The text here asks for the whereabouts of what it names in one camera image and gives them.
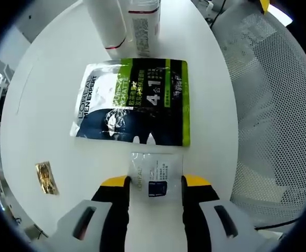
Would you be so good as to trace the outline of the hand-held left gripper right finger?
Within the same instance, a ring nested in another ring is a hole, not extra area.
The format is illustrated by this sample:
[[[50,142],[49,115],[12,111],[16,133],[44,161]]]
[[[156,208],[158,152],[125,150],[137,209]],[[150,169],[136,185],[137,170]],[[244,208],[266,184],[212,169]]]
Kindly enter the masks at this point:
[[[188,251],[261,251],[263,237],[247,214],[204,178],[182,176],[182,205]]]

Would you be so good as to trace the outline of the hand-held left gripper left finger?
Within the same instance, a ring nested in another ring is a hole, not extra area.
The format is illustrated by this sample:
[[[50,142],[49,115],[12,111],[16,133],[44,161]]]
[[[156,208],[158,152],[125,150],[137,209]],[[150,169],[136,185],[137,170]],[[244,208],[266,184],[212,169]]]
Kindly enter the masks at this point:
[[[91,200],[67,212],[50,237],[51,251],[124,251],[129,223],[127,175],[104,181]]]

